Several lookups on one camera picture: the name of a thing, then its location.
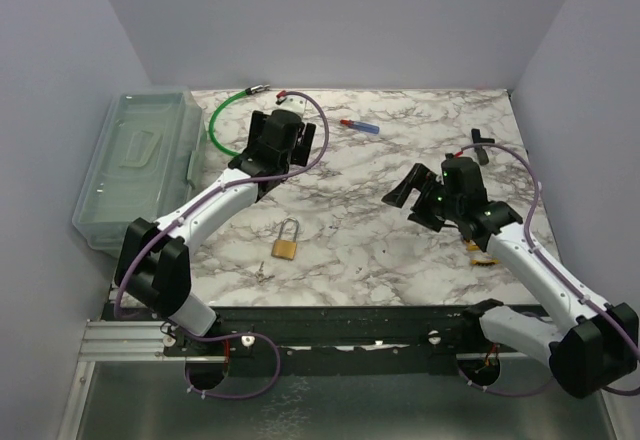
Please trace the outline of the green cable lock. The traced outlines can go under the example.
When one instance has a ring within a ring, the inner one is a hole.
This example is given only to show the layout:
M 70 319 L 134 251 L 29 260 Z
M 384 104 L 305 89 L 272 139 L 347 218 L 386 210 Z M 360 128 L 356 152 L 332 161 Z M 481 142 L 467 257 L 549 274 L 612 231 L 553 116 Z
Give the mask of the green cable lock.
M 266 92 L 270 89 L 270 85 L 269 84 L 259 84 L 259 85 L 255 85 L 252 87 L 248 87 L 238 93 L 235 93 L 234 95 L 230 96 L 229 98 L 227 98 L 226 100 L 224 100 L 212 113 L 209 122 L 208 122 L 208 127 L 207 127 L 207 131 L 208 131 L 208 135 L 209 135 L 209 139 L 212 142 L 212 144 L 214 145 L 214 147 L 220 151 L 221 153 L 229 156 L 229 157 L 235 157 L 238 155 L 238 152 L 224 146 L 220 140 L 218 139 L 217 135 L 216 135 L 216 125 L 217 125 L 217 120 L 219 118 L 219 116 L 221 115 L 221 113 L 227 108 L 229 107 L 231 104 L 235 103 L 236 101 L 239 101 L 245 97 L 249 97 L 249 96 L 254 96 L 257 95 L 259 93 L 263 93 Z

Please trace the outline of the brass padlock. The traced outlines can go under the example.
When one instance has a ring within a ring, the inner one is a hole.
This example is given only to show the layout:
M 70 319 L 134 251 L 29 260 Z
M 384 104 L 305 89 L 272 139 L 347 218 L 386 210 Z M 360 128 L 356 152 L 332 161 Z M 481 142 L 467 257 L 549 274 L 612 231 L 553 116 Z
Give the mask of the brass padlock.
M 293 227 L 292 237 L 285 239 L 284 234 L 288 226 Z M 281 222 L 277 238 L 272 246 L 272 257 L 288 261 L 292 261 L 295 258 L 299 227 L 299 221 L 295 218 L 286 218 Z

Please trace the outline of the spare silver keys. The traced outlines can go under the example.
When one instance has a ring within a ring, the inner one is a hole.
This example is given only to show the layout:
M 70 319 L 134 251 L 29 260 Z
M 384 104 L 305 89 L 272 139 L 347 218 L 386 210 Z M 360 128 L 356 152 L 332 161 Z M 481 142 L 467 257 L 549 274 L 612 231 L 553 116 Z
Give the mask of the spare silver keys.
M 261 263 L 258 270 L 255 272 L 254 277 L 258 284 L 263 284 L 274 278 L 273 274 L 268 274 L 264 271 L 264 263 Z

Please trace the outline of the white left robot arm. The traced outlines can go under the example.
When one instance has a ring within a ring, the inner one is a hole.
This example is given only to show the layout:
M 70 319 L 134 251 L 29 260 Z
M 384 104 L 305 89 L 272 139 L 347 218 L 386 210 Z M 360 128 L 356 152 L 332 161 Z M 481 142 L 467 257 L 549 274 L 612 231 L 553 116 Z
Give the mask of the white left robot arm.
M 212 185 L 157 220 L 129 224 L 114 278 L 118 293 L 188 331 L 197 353 L 214 353 L 222 332 L 214 310 L 192 292 L 191 256 L 234 215 L 291 178 L 292 166 L 308 169 L 315 130 L 292 111 L 255 111 L 247 147 Z

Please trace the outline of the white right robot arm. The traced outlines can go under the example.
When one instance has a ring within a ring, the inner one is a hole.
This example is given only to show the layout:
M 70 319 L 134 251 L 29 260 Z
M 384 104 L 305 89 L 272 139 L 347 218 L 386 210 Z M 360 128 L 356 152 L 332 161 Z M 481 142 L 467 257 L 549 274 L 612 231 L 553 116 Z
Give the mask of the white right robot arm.
M 452 223 L 465 240 L 504 265 L 551 319 L 545 323 L 496 300 L 481 302 L 469 310 L 459 330 L 467 349 L 480 352 L 491 344 L 506 345 L 548 367 L 575 398 L 636 370 L 637 313 L 625 303 L 611 304 L 548 256 L 526 219 L 507 203 L 489 199 L 473 159 L 452 156 L 442 162 L 439 173 L 415 164 L 382 201 L 401 208 L 412 191 L 419 196 L 410 221 L 434 232 Z

